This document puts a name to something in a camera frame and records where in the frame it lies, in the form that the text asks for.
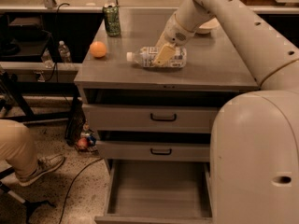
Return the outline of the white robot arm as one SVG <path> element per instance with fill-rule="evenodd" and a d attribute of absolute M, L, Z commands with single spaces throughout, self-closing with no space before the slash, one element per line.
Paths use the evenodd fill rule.
<path fill-rule="evenodd" d="M 299 224 L 298 49 L 239 0 L 184 0 L 160 61 L 215 18 L 258 85 L 227 102 L 210 141 L 213 224 Z"/>

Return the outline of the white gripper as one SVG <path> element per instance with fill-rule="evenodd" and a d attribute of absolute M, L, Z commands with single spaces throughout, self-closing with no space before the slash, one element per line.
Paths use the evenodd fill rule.
<path fill-rule="evenodd" d="M 156 43 L 156 46 L 161 48 L 155 56 L 153 64 L 155 66 L 163 66 L 175 55 L 175 46 L 184 46 L 193 36 L 194 32 L 184 29 L 178 23 L 176 14 L 173 13 Z"/>

